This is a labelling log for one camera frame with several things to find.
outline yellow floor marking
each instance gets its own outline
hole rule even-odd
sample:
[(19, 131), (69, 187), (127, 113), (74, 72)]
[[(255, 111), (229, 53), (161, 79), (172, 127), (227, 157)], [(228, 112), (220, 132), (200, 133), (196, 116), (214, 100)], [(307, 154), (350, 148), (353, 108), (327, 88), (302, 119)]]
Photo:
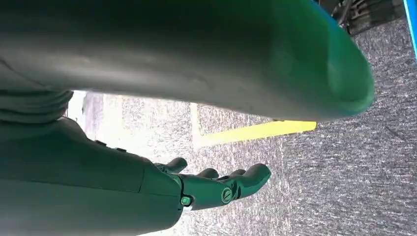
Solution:
[(261, 139), (284, 134), (301, 133), (314, 130), (317, 125), (314, 121), (285, 120), (201, 135), (197, 104), (191, 103), (190, 108), (194, 148)]

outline gray carpet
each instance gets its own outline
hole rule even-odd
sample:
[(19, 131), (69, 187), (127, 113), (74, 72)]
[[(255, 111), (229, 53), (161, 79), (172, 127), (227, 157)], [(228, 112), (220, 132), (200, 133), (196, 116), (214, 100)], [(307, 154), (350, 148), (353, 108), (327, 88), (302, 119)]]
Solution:
[[(121, 148), (153, 161), (183, 156), (194, 173), (215, 167), (227, 174), (258, 162), (273, 173), (257, 195), (186, 212), (162, 234), (417, 235), (417, 64), (407, 22), (355, 41), (372, 65), (376, 101), (360, 116), (320, 123), (309, 133), (194, 149), (188, 103), (123, 97)], [(87, 98), (91, 134), (104, 126), (101, 99)], [(204, 105), (198, 110), (202, 133), (268, 120)]]

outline yellow tape line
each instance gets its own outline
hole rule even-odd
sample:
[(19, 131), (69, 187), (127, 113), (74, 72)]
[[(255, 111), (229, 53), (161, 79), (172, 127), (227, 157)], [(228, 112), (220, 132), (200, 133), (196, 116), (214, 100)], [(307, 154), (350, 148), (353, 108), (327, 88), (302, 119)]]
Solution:
[(277, 135), (300, 133), (316, 128), (314, 121), (274, 121), (258, 124), (224, 132), (206, 134), (198, 137), (197, 145), (200, 147), (226, 144), (231, 142), (267, 138)]

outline screw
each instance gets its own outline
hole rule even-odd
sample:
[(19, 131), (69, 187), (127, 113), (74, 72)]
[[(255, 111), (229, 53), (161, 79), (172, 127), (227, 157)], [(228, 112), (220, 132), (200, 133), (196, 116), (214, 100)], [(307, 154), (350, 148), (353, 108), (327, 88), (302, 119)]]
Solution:
[(224, 188), (221, 195), (222, 202), (228, 204), (232, 200), (232, 196), (232, 190), (229, 187)]
[(187, 197), (187, 196), (185, 196), (185, 197), (182, 197), (181, 198), (181, 204), (183, 205), (183, 206), (189, 206), (189, 205), (191, 205), (191, 198), (190, 197)]

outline cable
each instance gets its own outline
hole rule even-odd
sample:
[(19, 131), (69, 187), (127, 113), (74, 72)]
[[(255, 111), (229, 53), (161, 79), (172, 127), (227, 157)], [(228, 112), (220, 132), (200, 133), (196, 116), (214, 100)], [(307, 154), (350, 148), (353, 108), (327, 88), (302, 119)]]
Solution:
[(340, 19), (337, 21), (337, 23), (339, 24), (339, 25), (341, 25), (342, 23), (344, 23), (345, 21), (346, 21), (346, 18), (348, 17), (348, 12), (349, 12), (349, 10), (351, 9), (351, 7), (352, 7), (352, 3), (353, 3), (353, 0), (347, 0), (346, 1), (346, 6), (345, 6), (345, 9), (343, 9), (343, 13), (342, 13), (342, 16), (340, 17)]

